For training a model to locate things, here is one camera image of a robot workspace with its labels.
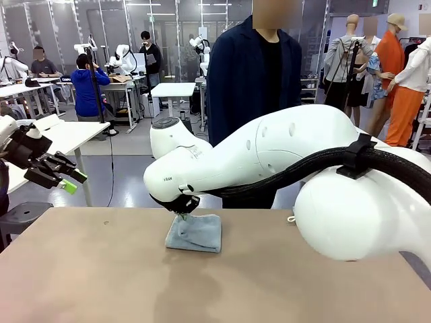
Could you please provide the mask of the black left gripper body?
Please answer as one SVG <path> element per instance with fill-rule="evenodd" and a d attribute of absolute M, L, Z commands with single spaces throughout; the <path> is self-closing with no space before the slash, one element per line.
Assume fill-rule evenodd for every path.
<path fill-rule="evenodd" d="M 56 172 L 54 154 L 48 153 L 52 143 L 35 126 L 19 126 L 5 142 L 5 159 L 25 170 L 28 181 L 52 188 L 50 181 L 62 179 Z"/>

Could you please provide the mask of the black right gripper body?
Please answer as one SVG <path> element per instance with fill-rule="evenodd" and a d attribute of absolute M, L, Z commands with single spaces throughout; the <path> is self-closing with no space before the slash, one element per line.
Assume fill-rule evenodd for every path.
<path fill-rule="evenodd" d="M 170 202 L 159 201 L 154 196 L 150 196 L 157 204 L 176 214 L 189 214 L 194 211 L 200 203 L 200 198 L 193 195 L 180 194 Z"/>

